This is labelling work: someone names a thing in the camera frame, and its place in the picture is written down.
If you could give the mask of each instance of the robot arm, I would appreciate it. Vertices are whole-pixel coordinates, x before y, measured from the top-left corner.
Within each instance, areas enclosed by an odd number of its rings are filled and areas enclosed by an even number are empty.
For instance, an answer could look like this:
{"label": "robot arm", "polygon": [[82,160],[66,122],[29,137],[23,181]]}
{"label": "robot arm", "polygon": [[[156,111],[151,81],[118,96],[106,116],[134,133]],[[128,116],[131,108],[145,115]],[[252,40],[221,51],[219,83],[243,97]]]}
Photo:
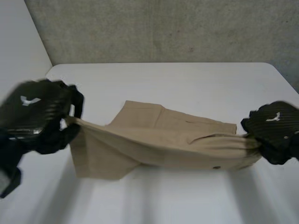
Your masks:
{"label": "robot arm", "polygon": [[241,122],[244,130],[262,143],[261,155],[274,165],[299,159],[299,110],[276,101],[251,111]]}
{"label": "robot arm", "polygon": [[17,165],[29,151],[40,154],[64,149],[80,131],[71,124],[61,130],[60,121],[69,115],[80,118],[84,97],[74,85],[62,81],[30,81],[18,85],[0,107],[0,197],[21,183]]}

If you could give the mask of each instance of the white table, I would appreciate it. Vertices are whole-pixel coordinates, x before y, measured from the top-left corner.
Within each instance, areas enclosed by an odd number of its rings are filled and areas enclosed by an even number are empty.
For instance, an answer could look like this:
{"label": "white table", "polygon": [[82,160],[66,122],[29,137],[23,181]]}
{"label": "white table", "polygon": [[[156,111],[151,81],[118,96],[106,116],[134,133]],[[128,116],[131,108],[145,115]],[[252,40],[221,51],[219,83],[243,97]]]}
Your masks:
{"label": "white table", "polygon": [[[83,119],[108,124],[125,100],[238,124],[250,110],[299,95],[266,63],[65,64],[51,80],[76,84]],[[2,223],[251,224],[299,222],[299,165],[261,159],[238,171],[140,167],[120,181],[77,179],[69,149],[26,155],[23,184],[7,197]]]}

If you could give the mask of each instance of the gray concrete wall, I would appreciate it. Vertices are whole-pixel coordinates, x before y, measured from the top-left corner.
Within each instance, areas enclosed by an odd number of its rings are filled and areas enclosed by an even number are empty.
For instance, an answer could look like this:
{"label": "gray concrete wall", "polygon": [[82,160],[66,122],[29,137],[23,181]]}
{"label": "gray concrete wall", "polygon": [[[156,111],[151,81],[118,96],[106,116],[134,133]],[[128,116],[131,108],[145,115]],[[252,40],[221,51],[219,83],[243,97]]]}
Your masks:
{"label": "gray concrete wall", "polygon": [[298,0],[25,0],[53,63],[267,62],[299,91]]}

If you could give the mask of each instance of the logo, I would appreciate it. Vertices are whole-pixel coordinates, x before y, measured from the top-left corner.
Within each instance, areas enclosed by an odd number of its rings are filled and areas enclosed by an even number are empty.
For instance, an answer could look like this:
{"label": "logo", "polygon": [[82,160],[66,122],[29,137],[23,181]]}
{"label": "logo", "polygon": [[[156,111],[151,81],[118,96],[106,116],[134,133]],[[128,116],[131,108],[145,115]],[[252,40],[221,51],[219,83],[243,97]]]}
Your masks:
{"label": "logo", "polygon": [[279,121],[280,120],[280,112],[276,113],[276,117],[273,119],[267,119],[266,121]]}
{"label": "logo", "polygon": [[29,106],[30,104],[34,104],[40,100],[41,99],[39,99],[39,98],[34,98],[33,100],[27,100],[27,97],[21,96],[21,101],[23,103],[23,106]]}

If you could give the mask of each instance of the beige trousers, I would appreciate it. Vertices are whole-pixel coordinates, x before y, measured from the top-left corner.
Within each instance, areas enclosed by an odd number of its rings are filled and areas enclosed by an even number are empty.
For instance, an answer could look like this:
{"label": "beige trousers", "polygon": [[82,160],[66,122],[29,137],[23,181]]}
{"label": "beige trousers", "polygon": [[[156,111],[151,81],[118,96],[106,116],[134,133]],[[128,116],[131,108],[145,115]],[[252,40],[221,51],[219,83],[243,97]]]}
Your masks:
{"label": "beige trousers", "polygon": [[107,126],[81,119],[71,142],[78,177],[121,179],[140,164],[195,169],[240,169],[261,158],[259,143],[236,135],[236,125],[191,116],[161,105],[126,101]]}

